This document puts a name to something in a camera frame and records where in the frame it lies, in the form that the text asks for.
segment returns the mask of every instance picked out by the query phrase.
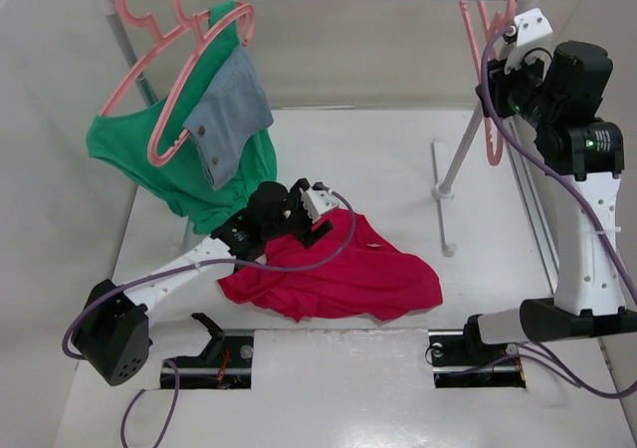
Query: clothing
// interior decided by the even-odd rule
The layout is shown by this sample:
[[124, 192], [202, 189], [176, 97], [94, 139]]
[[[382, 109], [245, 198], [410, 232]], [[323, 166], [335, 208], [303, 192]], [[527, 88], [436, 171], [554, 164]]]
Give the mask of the clothing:
[[[235, 8], [227, 2], [210, 9], [212, 26]], [[166, 124], [159, 153], [172, 145], [183, 123], [203, 97], [215, 74], [239, 45], [237, 28], [229, 25], [204, 51], [195, 65]], [[137, 184], [163, 199], [172, 212], [188, 216], [197, 234], [210, 233], [248, 203], [248, 197], [266, 180], [276, 180], [277, 159], [266, 129], [246, 143], [234, 177], [214, 191], [201, 169], [190, 140], [165, 165], [155, 167], [146, 149], [165, 100], [123, 116], [98, 116], [87, 135], [89, 156], [117, 167]]]
[[237, 172], [248, 139], [273, 122], [257, 71], [238, 45], [184, 123], [215, 190]]
[[[342, 209], [325, 217], [333, 229], [309, 249], [292, 236], [269, 242], [268, 264], [299, 267], [332, 254], [345, 240], [351, 220], [348, 211]], [[440, 282], [433, 269], [416, 256], [400, 253], [359, 214], [351, 242], [324, 266], [300, 273], [248, 267], [218, 282], [231, 301], [252, 302], [295, 321], [361, 314], [390, 321], [410, 311], [442, 304]]]

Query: white table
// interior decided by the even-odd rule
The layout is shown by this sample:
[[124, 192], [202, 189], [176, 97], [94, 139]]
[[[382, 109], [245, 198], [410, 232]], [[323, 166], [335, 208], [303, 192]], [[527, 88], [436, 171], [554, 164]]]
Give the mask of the white table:
[[[481, 133], [457, 180], [459, 250], [452, 258], [441, 252], [430, 141], [440, 136], [454, 147], [469, 117], [460, 110], [275, 114], [280, 181], [306, 177], [337, 189], [389, 242], [436, 270], [445, 302], [382, 326], [366, 317], [296, 324], [219, 293], [205, 308], [215, 322], [258, 330], [253, 387], [183, 391], [162, 447], [635, 446], [618, 401], [576, 390], [530, 362], [527, 390], [434, 388], [426, 329], [461, 328], [468, 315], [550, 292], [509, 159], [489, 166]], [[182, 227], [163, 202], [138, 190], [114, 280], [173, 259]], [[613, 389], [595, 340], [552, 347], [597, 387]], [[149, 363], [112, 388], [81, 363], [56, 447], [118, 446], [123, 411], [140, 387], [157, 386], [158, 371]], [[128, 423], [131, 446], [151, 446], [171, 396], [142, 397]]]

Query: hanger hook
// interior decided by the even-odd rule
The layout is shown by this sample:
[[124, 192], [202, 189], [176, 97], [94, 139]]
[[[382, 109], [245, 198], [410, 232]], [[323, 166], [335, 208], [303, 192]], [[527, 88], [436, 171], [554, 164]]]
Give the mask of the hanger hook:
[[201, 30], [201, 14], [186, 16], [186, 13], [183, 10], [183, 0], [172, 0], [172, 9], [179, 25], [192, 29], [195, 33], [195, 38], [197, 39], [197, 45], [203, 45], [204, 39], [203, 32]]
[[117, 13], [121, 19], [132, 27], [147, 28], [155, 43], [162, 42], [164, 36], [159, 30], [159, 25], [152, 13], [146, 13], [141, 17], [135, 17], [128, 9], [128, 0], [115, 0]]

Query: cable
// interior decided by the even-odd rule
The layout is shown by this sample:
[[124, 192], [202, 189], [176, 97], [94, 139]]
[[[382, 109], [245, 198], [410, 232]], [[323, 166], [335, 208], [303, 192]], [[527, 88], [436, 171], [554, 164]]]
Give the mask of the cable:
[[[320, 187], [321, 189], [327, 189], [322, 183], [318, 183], [317, 187]], [[268, 266], [267, 264], [260, 264], [258, 262], [242, 261], [242, 260], [239, 260], [239, 259], [208, 259], [208, 260], [205, 260], [205, 261], [201, 261], [201, 262], [199, 262], [197, 264], [190, 264], [190, 265], [187, 265], [187, 266], [177, 267], [175, 269], [170, 269], [168, 271], [160, 272], [160, 273], [157, 273], [157, 274], [150, 274], [148, 276], [142, 277], [142, 278], [137, 279], [135, 281], [127, 282], [125, 284], [117, 286], [116, 288], [114, 288], [110, 292], [107, 292], [106, 294], [102, 295], [101, 297], [98, 297], [97, 299], [92, 301], [90, 304], [88, 304], [85, 307], [85, 309], [83, 311], [81, 311], [80, 314], [71, 322], [71, 324], [69, 325], [69, 328], [64, 333], [64, 336], [62, 338], [62, 351], [64, 352], [64, 354], [66, 356], [68, 356], [70, 358], [73, 358], [75, 360], [84, 360], [84, 357], [81, 356], [79, 353], [75, 353], [75, 352], [73, 352], [73, 351], [71, 351], [69, 349], [69, 341], [71, 340], [71, 336], [73, 335], [73, 332], [78, 328], [78, 325], [92, 311], [97, 309], [104, 302], [108, 301], [109, 299], [111, 299], [111, 298], [113, 298], [115, 296], [118, 296], [119, 294], [127, 291], [128, 289], [131, 289], [131, 288], [136, 287], [136, 286], [140, 286], [142, 284], [147, 284], [149, 282], [153, 282], [153, 281], [156, 281], [158, 279], [163, 279], [165, 277], [170, 277], [170, 276], [174, 276], [176, 274], [181, 274], [182, 272], [192, 271], [192, 270], [195, 270], [195, 269], [199, 269], [201, 267], [212, 266], [212, 265], [215, 265], [215, 264], [234, 264], [236, 266], [253, 267], [253, 268], [256, 268], [256, 269], [262, 269], [264, 271], [293, 273], [293, 272], [311, 271], [313, 269], [317, 269], [318, 267], [324, 266], [325, 264], [331, 262], [333, 259], [335, 259], [338, 256], [338, 254], [340, 254], [345, 249], [347, 244], [349, 244], [349, 242], [351, 242], [351, 239], [354, 236], [354, 231], [356, 230], [356, 213], [354, 212], [353, 208], [351, 207], [351, 204], [349, 204], [349, 202], [344, 197], [342, 197], [336, 191], [331, 191], [330, 190], [329, 192], [336, 199], [338, 199], [340, 202], [342, 202], [343, 205], [349, 211], [349, 216], [350, 216], [350, 220], [351, 220], [351, 227], [349, 228], [349, 233], [347, 234], [347, 237], [345, 238], [344, 242], [330, 256], [326, 257], [322, 261], [316, 262], [314, 264], [309, 264], [307, 266], [278, 267], [278, 266]]]
[[[557, 364], [562, 370], [564, 370], [573, 380], [579, 383], [580, 387], [589, 391], [593, 395], [597, 395], [600, 398], [606, 398], [609, 400], [618, 400], [620, 398], [625, 398], [626, 396], [630, 396], [637, 391], [637, 381], [634, 381], [628, 388], [625, 388], [621, 391], [616, 392], [607, 392], [601, 391], [595, 388], [594, 386], [589, 385], [584, 380], [582, 380], [579, 376], [577, 376], [573, 371], [566, 366], [566, 364], [559, 359], [559, 357], [553, 352], [550, 348], [545, 346], [543, 343], [536, 343], [536, 346], [544, 350], [548, 358], [550, 358], [555, 364]], [[522, 346], [522, 348], [529, 350], [528, 346]]]
[[[537, 167], [539, 170], [544, 172], [544, 174], [547, 174], [549, 177], [553, 178], [559, 185], [561, 185], [564, 189], [566, 189], [568, 193], [571, 196], [573, 196], [575, 200], [579, 203], [583, 211], [586, 213], [586, 215], [590, 219], [590, 222], [592, 223], [595, 231], [597, 232], [606, 254], [608, 255], [609, 259], [612, 261], [615, 268], [617, 269], [617, 272], [619, 273], [621, 280], [626, 285], [626, 288], [628, 289], [630, 296], [632, 297], [633, 301], [637, 303], [637, 288], [635, 287], [635, 284], [630, 278], [628, 271], [626, 270], [621, 260], [619, 259], [619, 255], [617, 254], [612, 244], [610, 243], [610, 240], [608, 239], [608, 236], [606, 235], [604, 231], [604, 227], [599, 221], [599, 218], [593, 211], [592, 207], [590, 207], [590, 204], [588, 204], [588, 201], [586, 201], [586, 199], [568, 182], [567, 179], [559, 175], [556, 171], [554, 171], [553, 169], [548, 167], [546, 164], [544, 164], [544, 162], [541, 161], [538, 157], [536, 157], [534, 154], [526, 150], [514, 138], [514, 136], [505, 128], [505, 125], [502, 119], [498, 116], [498, 113], [496, 112], [496, 109], [494, 108], [494, 103], [491, 100], [491, 94], [489, 92], [489, 68], [488, 68], [489, 55], [491, 54], [491, 51], [493, 50], [498, 40], [500, 40], [500, 38], [504, 36], [507, 32], [510, 32], [512, 28], [513, 27], [508, 27], [508, 28], [504, 28], [500, 30], [499, 32], [496, 32], [493, 38], [487, 43], [487, 46], [485, 47], [485, 51], [482, 54], [481, 67], [480, 67], [480, 72], [481, 72], [480, 88], [481, 88], [481, 93], [482, 93], [485, 109], [487, 110], [489, 117], [493, 120], [494, 124], [496, 125], [496, 128], [498, 129], [500, 134], [503, 136], [503, 138], [507, 141], [507, 143], [510, 144], [519, 154], [521, 154], [524, 158], [526, 158], [535, 167]], [[573, 378], [573, 380], [569, 379], [568, 382], [571, 384], [577, 383], [579, 386], [577, 385], [574, 385], [574, 386], [577, 386], [578, 388], [580, 387], [584, 388], [587, 391], [593, 393], [594, 395], [600, 396], [602, 398], [608, 398], [608, 399], [624, 398], [626, 396], [630, 396], [634, 394], [635, 392], [637, 392], [637, 381], [632, 383], [628, 388], [622, 391], [615, 392], [615, 393], [600, 391], [590, 386], [589, 384], [584, 382], [581, 378], [576, 376], [572, 372], [572, 370], [570, 370], [557, 357], [557, 355], [555, 355], [555, 353], [553, 353], [548, 347], [542, 344], [538, 344], [537, 346], [542, 348], [548, 354], [548, 356], [551, 358], [551, 360], [554, 363], [556, 363], [560, 368], [562, 368], [566, 373], [568, 373]], [[544, 365], [546, 368], [548, 368], [548, 365], [546, 363], [544, 363], [543, 361], [537, 358], [531, 357], [530, 355], [525, 355], [525, 358], [530, 358], [534, 360], [535, 362], [540, 363]], [[556, 372], [556, 370], [553, 367], [551, 367], [550, 370], [553, 372]], [[564, 375], [560, 374], [560, 376], [563, 379], [566, 379]]]
[[541, 366], [546, 368], [548, 371], [551, 371], [552, 373], [554, 373], [555, 375], [560, 377], [562, 380], [564, 380], [568, 384], [574, 386], [575, 388], [579, 388], [579, 385], [577, 384], [576, 381], [571, 380], [570, 378], [568, 378], [562, 372], [557, 370], [557, 368], [555, 368], [554, 366], [552, 366], [549, 363], [541, 360], [540, 358], [536, 358], [536, 357], [531, 356], [531, 355], [525, 355], [523, 353], [517, 353], [517, 354], [513, 354], [513, 355], [505, 355], [503, 357], [498, 358], [497, 360], [492, 361], [491, 363], [487, 363], [486, 365], [479, 366], [479, 367], [474, 367], [474, 368], [469, 368], [469, 369], [463, 370], [463, 371], [455, 371], [455, 372], [450, 373], [450, 374], [453, 374], [455, 376], [461, 376], [461, 375], [470, 375], [470, 374], [473, 374], [473, 373], [479, 373], [481, 371], [486, 370], [487, 368], [491, 368], [493, 366], [499, 365], [500, 363], [502, 363], [504, 361], [513, 360], [515, 358], [526, 359], [526, 360], [534, 361], [535, 363], [539, 363]]
[[[157, 441], [155, 441], [155, 444], [152, 445], [152, 448], [157, 448], [161, 444], [161, 441], [163, 440], [163, 437], [166, 434], [166, 431], [168, 430], [168, 425], [170, 424], [170, 420], [172, 420], [172, 415], [174, 414], [175, 407], [177, 406], [177, 397], [179, 396], [179, 381], [180, 381], [179, 369], [177, 368], [177, 365], [175, 364], [175, 362], [170, 359], [165, 360], [164, 363], [168, 365], [170, 368], [172, 368], [172, 370], [175, 372], [175, 388], [172, 394], [172, 402], [170, 403], [170, 409], [168, 410], [166, 421], [164, 421], [163, 427], [161, 428], [161, 431], [159, 432], [159, 436], [157, 437]], [[134, 406], [136, 401], [141, 397], [141, 395], [144, 394], [145, 391], [146, 390], [141, 390], [132, 399], [132, 401], [128, 405], [128, 408], [126, 409], [126, 412], [123, 415], [123, 418], [121, 419], [121, 426], [119, 427], [119, 441], [121, 441], [121, 446], [123, 448], [130, 448], [130, 446], [126, 442], [126, 421], [128, 419], [128, 415], [130, 414], [130, 410], [132, 410], [132, 407]]]

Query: screw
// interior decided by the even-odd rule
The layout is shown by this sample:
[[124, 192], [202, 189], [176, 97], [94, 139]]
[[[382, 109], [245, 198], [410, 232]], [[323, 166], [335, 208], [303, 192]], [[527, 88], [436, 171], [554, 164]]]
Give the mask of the screw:
[[248, 358], [252, 358], [252, 354], [254, 353], [254, 351], [252, 350], [252, 347], [249, 345], [243, 345], [240, 349], [239, 349], [239, 354], [241, 355], [241, 357], [243, 359], [248, 359]]
[[444, 355], [444, 352], [442, 351], [442, 349], [443, 349], [442, 344], [439, 343], [438, 341], [431, 344], [431, 354], [435, 356], [436, 358], [440, 358], [442, 355]]

